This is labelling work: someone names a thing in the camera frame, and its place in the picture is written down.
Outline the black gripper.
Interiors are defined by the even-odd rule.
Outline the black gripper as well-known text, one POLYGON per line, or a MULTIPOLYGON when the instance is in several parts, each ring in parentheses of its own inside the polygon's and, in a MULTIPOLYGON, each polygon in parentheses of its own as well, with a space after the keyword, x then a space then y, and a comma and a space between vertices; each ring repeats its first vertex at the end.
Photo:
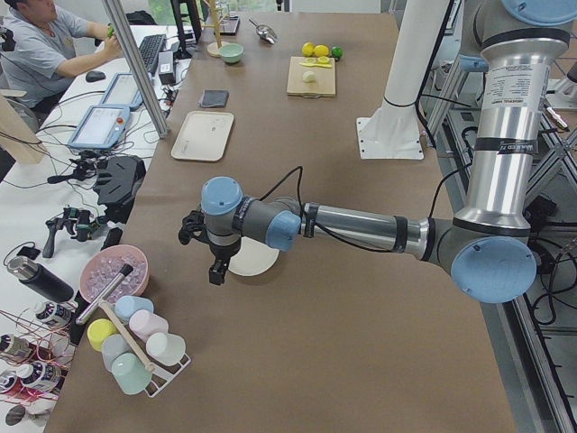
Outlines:
POLYGON ((242 237, 235 233, 218 235, 206 230, 209 248, 215 257, 208 271, 209 282, 213 285, 223 285, 231 258, 241 249, 242 237))

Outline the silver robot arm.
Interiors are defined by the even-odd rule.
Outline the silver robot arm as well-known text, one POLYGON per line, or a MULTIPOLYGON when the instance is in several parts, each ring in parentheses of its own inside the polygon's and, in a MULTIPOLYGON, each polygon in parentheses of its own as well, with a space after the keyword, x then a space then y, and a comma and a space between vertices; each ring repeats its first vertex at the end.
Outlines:
POLYGON ((536 278, 523 209, 553 61, 570 42, 573 1, 469 1, 457 64, 485 86, 465 203, 451 220, 409 220, 294 198, 243 194, 229 177, 202 189, 200 240, 215 256, 209 280, 224 282, 243 237, 287 251, 321 230, 379 253, 407 253, 443 268, 470 297, 502 303, 536 278))

